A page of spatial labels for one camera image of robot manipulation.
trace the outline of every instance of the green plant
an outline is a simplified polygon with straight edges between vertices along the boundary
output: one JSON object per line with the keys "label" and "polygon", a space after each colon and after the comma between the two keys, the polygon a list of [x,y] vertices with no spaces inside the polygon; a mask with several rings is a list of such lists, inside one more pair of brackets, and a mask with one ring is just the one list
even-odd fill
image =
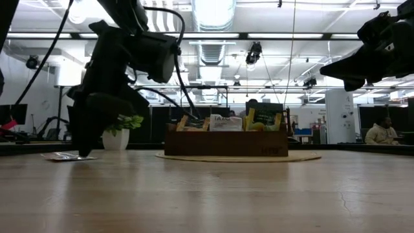
{"label": "green plant", "polygon": [[136,129],[141,127],[141,123],[144,120],[142,116],[122,116],[118,119],[118,122],[110,125],[106,128],[106,132],[112,133],[115,137],[116,133],[122,129]]}

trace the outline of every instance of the red object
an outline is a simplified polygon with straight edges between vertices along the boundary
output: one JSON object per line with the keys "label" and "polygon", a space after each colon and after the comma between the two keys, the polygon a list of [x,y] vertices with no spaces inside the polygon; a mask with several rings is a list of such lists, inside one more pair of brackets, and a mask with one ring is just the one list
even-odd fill
{"label": "red object", "polygon": [[9,129],[13,128],[16,125],[17,125],[16,120],[12,120],[11,122],[9,122],[7,124],[2,125],[1,128],[9,130]]}

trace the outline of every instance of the white pillar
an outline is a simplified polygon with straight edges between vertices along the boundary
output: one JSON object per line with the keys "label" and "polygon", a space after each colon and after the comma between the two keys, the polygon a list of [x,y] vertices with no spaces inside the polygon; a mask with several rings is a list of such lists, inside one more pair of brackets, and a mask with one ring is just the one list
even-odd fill
{"label": "white pillar", "polygon": [[333,89],[326,92],[328,144],[356,142],[353,94]]}

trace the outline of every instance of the beige jacket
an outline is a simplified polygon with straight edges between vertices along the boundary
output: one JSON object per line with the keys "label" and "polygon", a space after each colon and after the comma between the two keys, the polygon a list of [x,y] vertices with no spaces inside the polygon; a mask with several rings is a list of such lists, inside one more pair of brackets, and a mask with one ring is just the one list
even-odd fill
{"label": "beige jacket", "polygon": [[394,138],[398,137],[395,130],[390,127],[385,129],[377,124],[374,124],[374,127],[369,129],[367,135],[365,136],[365,143],[370,145],[398,145],[397,141],[394,141]]}

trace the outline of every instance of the white pot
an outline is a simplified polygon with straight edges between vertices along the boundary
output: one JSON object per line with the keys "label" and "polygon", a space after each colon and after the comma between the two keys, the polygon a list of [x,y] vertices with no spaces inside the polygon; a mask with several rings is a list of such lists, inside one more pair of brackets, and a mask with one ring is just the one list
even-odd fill
{"label": "white pot", "polygon": [[104,131],[102,142],[105,150],[125,150],[129,141],[129,129],[122,129],[116,132],[116,136]]}

